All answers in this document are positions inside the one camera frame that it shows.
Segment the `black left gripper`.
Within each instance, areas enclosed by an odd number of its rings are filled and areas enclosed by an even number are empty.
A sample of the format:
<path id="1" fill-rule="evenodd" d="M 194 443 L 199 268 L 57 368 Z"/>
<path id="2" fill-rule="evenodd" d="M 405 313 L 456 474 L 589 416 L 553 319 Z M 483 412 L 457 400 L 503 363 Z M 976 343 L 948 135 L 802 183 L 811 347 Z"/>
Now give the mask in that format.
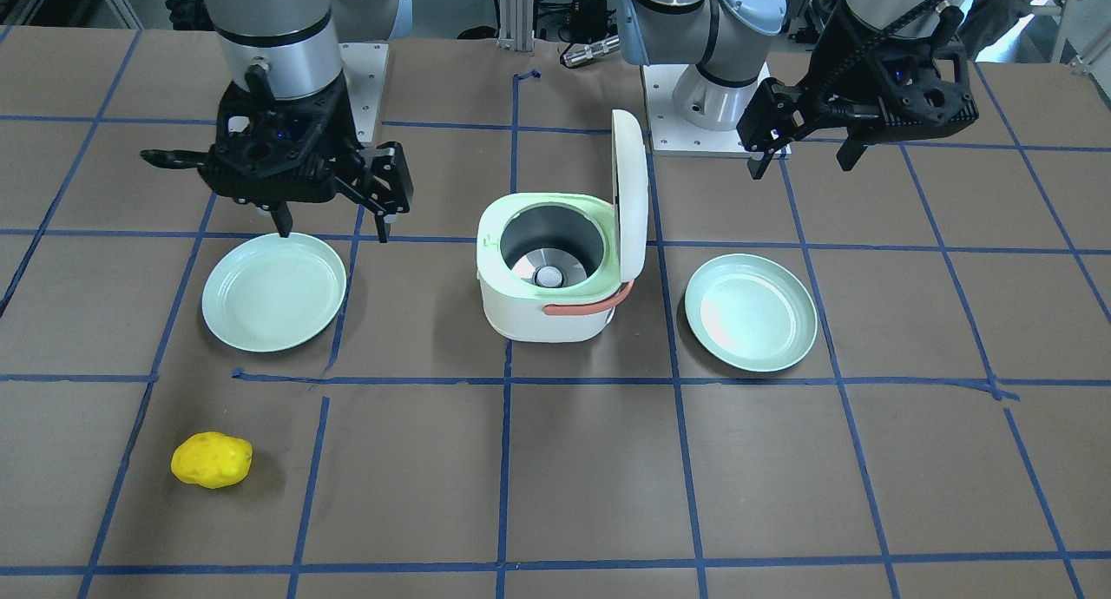
<path id="1" fill-rule="evenodd" d="M 888 20 L 871 24 L 838 0 L 811 53 L 802 86 L 767 77 L 737 129 L 753 153 L 747 171 L 761 180 L 774 156 L 817 128 L 845 128 L 835 159 L 850 172 L 871 144 L 944 139 L 979 120 L 968 57 L 955 30 L 957 7 L 925 14 L 924 34 L 864 44 Z"/>

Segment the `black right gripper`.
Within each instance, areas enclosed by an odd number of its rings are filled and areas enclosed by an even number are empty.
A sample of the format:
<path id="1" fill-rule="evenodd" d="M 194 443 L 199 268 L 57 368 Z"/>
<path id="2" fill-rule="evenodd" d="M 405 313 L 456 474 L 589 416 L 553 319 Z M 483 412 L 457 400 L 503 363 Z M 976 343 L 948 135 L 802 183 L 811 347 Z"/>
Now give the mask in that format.
<path id="1" fill-rule="evenodd" d="M 261 63 L 250 64 L 243 81 L 227 86 L 206 152 L 143 149 L 141 158 L 156 168 L 197 169 L 216 194 L 269 208 L 280 238 L 293 231 L 288 202 L 326 203 L 343 194 L 373 216 L 378 242 L 388 242 L 414 194 L 404 144 L 358 149 L 346 78 L 292 100 L 279 100 Z"/>

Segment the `green plate near right arm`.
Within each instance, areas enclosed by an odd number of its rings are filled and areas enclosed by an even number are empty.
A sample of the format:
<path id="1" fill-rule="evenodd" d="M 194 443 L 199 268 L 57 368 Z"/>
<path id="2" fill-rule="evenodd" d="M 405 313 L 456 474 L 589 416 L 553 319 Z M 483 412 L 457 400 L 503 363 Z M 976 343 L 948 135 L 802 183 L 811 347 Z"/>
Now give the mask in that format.
<path id="1" fill-rule="evenodd" d="M 281 352 L 333 322 L 348 271 L 326 240 L 263 234 L 237 246 L 207 276 L 200 310 L 207 329 L 241 351 Z"/>

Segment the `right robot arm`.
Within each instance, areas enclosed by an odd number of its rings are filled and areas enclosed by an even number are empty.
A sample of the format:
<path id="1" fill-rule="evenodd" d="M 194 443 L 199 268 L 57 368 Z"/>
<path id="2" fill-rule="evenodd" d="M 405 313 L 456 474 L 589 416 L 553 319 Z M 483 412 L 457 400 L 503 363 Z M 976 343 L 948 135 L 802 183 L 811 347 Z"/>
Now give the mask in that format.
<path id="1" fill-rule="evenodd" d="M 366 207 L 380 242 L 411 211 L 413 184 L 398 142 L 358 134 L 341 34 L 378 41 L 399 24 L 402 0 L 201 0 L 233 80 L 217 112 L 214 143 L 143 149 L 164 169 L 196 169 L 216 194 L 254 204 L 278 234 L 293 230 L 291 203 L 337 194 Z"/>

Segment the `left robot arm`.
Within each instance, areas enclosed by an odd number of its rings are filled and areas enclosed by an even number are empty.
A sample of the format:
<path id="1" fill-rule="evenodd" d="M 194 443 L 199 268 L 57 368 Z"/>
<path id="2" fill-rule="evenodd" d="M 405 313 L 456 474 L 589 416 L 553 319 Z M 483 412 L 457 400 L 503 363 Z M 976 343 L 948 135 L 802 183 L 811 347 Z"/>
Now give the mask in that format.
<path id="1" fill-rule="evenodd" d="M 837 0 L 797 84 L 762 77 L 785 0 L 621 0 L 631 64 L 682 64 L 672 100 L 684 119 L 731 132 L 765 174 L 788 144 L 844 128 L 838 164 L 868 147 L 944 139 L 979 117 L 957 29 L 964 0 Z"/>

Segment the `green plate near left arm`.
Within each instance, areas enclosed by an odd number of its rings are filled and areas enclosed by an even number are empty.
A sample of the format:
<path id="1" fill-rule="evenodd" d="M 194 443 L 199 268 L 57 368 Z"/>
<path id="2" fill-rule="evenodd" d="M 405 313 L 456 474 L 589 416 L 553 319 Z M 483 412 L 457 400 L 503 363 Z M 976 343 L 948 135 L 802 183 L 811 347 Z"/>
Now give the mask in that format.
<path id="1" fill-rule="evenodd" d="M 817 339 L 812 294 L 797 274 L 765 256 L 715 256 L 690 276 L 683 307 L 707 352 L 745 371 L 792 368 Z"/>

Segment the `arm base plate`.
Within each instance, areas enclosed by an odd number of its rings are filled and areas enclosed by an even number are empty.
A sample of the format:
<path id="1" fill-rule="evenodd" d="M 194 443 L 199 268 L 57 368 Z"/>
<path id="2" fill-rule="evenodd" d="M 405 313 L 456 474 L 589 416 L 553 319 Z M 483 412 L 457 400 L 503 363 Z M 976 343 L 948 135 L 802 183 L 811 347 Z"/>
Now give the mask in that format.
<path id="1" fill-rule="evenodd" d="M 715 84 L 693 64 L 648 64 L 641 69 L 652 148 L 658 154 L 753 159 L 737 124 L 763 78 L 730 88 Z"/>
<path id="2" fill-rule="evenodd" d="M 378 113 L 386 92 L 390 46 L 386 42 L 341 43 L 348 92 L 358 140 L 366 147 L 376 142 Z"/>

